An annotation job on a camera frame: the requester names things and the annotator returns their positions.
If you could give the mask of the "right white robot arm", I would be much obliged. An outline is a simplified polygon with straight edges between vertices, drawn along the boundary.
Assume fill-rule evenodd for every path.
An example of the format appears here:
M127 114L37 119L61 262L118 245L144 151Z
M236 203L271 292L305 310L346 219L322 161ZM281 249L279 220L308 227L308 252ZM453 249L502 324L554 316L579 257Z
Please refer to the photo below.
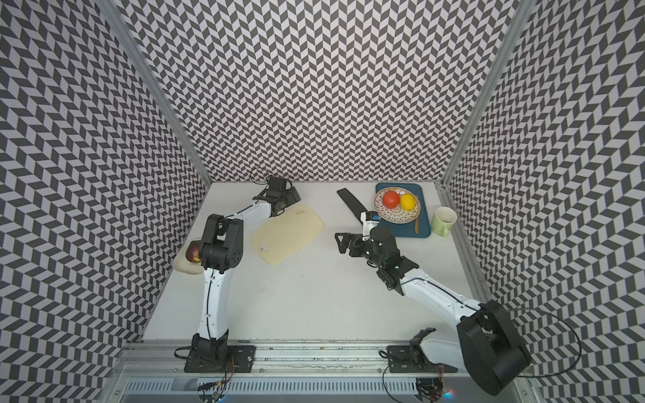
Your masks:
M376 268L388 290L419 302L450 325L449 335L427 334L420 349L433 364L445 364L468 373L490 396L499 395L532 364L531 354L498 302L478 302L440 284L419 264L401 254L388 227L368 235L336 233L341 254L361 257Z

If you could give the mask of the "black kitchen knife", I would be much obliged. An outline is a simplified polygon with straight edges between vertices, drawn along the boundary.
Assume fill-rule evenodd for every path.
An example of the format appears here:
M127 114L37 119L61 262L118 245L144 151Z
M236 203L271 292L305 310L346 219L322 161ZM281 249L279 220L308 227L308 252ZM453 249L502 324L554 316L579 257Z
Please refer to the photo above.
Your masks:
M337 190L337 194L344 202L344 204L349 208L351 213L359 220L360 223L364 223L364 217L367 213L366 207L358 200L358 198L347 188L342 188Z

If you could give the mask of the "cream plastic cutting board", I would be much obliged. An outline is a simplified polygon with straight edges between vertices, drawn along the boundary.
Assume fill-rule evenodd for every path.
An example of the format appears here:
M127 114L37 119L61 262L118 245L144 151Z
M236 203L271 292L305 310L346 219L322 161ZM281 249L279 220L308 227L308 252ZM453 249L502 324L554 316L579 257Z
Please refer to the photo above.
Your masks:
M323 220L306 205L285 210L250 235L255 252L270 265L294 255L324 230Z

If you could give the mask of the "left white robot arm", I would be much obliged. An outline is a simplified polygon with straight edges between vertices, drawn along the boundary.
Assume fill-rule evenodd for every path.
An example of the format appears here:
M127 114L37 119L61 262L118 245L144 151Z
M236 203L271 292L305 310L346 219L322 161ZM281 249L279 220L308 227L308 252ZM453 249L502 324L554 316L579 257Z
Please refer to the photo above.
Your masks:
M245 231L279 216L299 201L299 193L290 180L272 176L250 206L236 213L208 217L198 251L205 282L203 315L191 344L174 352L186 363L186 372L198 361L212 365L216 371L228 364L228 297L232 270L243 258Z

